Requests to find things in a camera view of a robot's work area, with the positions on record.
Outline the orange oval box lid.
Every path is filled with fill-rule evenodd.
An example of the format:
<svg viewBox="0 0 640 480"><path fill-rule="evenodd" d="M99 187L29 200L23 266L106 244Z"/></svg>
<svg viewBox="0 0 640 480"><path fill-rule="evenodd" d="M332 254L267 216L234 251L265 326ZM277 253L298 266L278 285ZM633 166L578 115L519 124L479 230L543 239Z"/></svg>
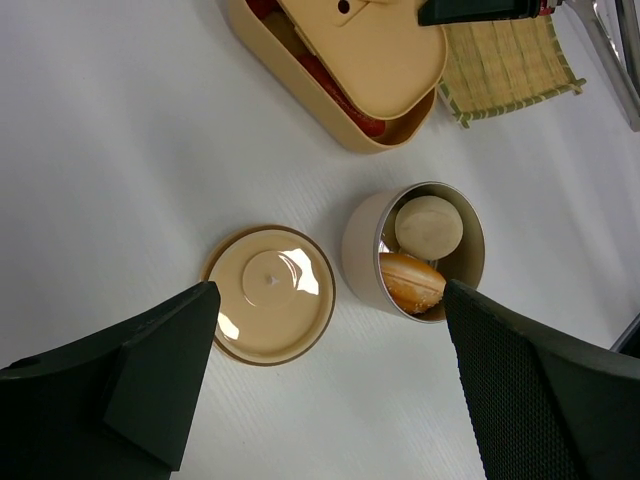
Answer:
<svg viewBox="0 0 640 480"><path fill-rule="evenodd" d="M405 115L439 82L448 43L421 27L421 1L283 0L306 47L351 103L381 120Z"/></svg>

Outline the metal food tongs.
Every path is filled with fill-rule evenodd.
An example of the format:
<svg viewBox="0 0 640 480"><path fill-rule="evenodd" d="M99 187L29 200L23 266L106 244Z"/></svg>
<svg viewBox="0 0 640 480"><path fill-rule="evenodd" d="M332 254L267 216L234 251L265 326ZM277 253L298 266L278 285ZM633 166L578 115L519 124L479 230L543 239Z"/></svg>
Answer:
<svg viewBox="0 0 640 480"><path fill-rule="evenodd" d="M566 1L582 23L633 132L639 131L639 22L634 1L615 1L621 50L608 33L599 1Z"/></svg>

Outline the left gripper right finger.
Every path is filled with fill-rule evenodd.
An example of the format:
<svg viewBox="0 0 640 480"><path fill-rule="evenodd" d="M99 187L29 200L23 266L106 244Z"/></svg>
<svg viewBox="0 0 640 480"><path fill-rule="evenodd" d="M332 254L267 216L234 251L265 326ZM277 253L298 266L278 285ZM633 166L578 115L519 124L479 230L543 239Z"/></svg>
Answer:
<svg viewBox="0 0 640 480"><path fill-rule="evenodd" d="M605 349L456 280L444 306L486 478L638 478L637 331Z"/></svg>

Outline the sesame bread bun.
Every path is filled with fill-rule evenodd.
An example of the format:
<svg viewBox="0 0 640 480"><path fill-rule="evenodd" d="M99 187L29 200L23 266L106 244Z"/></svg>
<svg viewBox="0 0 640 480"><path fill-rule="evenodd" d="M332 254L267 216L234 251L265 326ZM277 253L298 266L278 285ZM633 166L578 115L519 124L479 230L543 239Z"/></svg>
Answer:
<svg viewBox="0 0 640 480"><path fill-rule="evenodd" d="M400 253L380 253L379 263L385 288L405 313L423 314L441 301L446 280L430 265Z"/></svg>

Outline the red sausage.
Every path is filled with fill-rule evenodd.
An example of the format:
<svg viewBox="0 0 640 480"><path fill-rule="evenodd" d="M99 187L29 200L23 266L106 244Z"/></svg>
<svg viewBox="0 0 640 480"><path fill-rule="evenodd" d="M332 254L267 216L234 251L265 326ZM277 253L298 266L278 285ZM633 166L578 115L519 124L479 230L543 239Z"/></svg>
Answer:
<svg viewBox="0 0 640 480"><path fill-rule="evenodd" d="M296 60L320 84L333 101L365 135L375 138L385 133L386 122L365 115L357 110L317 57L312 54L303 53L297 55Z"/></svg>

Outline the orange oval lunch box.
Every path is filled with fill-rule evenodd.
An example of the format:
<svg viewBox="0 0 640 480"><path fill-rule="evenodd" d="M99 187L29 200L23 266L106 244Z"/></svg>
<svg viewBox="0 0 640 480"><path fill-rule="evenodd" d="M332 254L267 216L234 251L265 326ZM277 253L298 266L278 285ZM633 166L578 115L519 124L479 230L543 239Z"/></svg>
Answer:
<svg viewBox="0 0 640 480"><path fill-rule="evenodd" d="M296 60L297 55L314 54L296 32L280 2L229 2L231 28L241 42L344 148L376 154L408 143L433 109L438 84L405 115L383 120L386 122L383 135L368 137Z"/></svg>

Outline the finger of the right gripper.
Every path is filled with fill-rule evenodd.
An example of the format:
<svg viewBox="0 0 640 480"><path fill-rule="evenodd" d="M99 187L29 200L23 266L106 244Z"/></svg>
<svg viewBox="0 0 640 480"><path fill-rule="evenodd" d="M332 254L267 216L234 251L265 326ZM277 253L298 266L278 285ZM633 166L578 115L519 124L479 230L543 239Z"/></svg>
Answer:
<svg viewBox="0 0 640 480"><path fill-rule="evenodd" d="M548 0L429 0L417 12L420 26L519 20L550 15Z"/></svg>

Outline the white steamed bun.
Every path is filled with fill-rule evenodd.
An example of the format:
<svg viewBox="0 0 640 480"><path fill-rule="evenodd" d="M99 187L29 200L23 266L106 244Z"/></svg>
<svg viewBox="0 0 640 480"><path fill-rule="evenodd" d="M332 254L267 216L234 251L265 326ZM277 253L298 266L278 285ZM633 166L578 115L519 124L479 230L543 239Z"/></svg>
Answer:
<svg viewBox="0 0 640 480"><path fill-rule="evenodd" d="M394 230L402 250L421 260L435 261L458 247L464 225L450 202L437 196L420 196L400 208Z"/></svg>

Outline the round wooden lid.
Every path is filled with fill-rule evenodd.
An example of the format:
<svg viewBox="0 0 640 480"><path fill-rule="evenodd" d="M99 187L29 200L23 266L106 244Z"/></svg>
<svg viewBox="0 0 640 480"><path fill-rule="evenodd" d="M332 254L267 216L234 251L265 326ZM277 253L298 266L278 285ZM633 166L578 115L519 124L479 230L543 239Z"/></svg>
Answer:
<svg viewBox="0 0 640 480"><path fill-rule="evenodd" d="M322 249L290 227L238 230L210 252L202 281L221 296L215 347L240 363L286 364L308 352L329 326L336 282Z"/></svg>

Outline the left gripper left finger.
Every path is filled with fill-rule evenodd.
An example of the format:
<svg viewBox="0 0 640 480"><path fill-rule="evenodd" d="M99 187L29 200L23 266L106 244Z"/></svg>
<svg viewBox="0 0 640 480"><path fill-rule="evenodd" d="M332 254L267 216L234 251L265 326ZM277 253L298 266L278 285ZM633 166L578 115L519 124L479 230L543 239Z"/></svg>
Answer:
<svg viewBox="0 0 640 480"><path fill-rule="evenodd" d="M168 479L220 308L211 281L1 371L4 479Z"/></svg>

